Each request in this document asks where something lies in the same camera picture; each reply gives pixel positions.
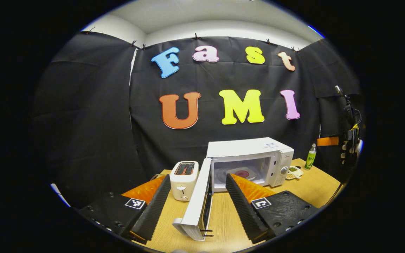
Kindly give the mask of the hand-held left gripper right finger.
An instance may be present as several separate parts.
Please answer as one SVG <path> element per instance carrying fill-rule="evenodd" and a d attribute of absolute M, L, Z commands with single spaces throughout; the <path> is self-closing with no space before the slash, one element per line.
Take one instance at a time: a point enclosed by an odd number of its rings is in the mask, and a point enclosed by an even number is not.
<path fill-rule="evenodd" d="M 275 193 L 235 174 L 227 175 L 226 189 L 254 244 L 289 232 L 319 211 L 290 191 Z"/>

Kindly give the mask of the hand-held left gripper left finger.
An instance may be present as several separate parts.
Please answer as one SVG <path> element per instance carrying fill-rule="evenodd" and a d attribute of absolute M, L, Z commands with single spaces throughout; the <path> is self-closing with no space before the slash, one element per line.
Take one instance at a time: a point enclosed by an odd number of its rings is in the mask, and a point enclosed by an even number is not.
<path fill-rule="evenodd" d="M 112 234 L 145 244 L 152 240 L 170 190 L 170 175 L 156 174 L 124 194 L 105 192 L 82 208 L 73 209 Z"/>

